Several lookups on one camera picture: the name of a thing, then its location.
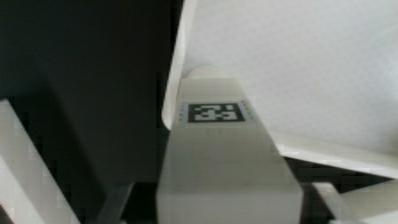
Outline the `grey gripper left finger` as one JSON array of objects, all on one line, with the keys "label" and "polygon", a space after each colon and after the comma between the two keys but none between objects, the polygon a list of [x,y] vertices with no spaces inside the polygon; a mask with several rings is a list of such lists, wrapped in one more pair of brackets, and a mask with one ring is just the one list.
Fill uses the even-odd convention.
[{"label": "grey gripper left finger", "polygon": [[133,185],[133,182],[113,185],[92,224],[120,224]]}]

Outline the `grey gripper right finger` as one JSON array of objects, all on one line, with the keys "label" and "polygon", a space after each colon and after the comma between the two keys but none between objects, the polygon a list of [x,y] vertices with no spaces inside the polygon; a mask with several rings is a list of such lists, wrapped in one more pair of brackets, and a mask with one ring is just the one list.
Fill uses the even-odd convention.
[{"label": "grey gripper right finger", "polygon": [[351,211],[342,201],[333,185],[328,182],[314,182],[312,187],[319,194],[330,213],[333,215],[335,223],[355,224],[355,217],[351,215]]}]

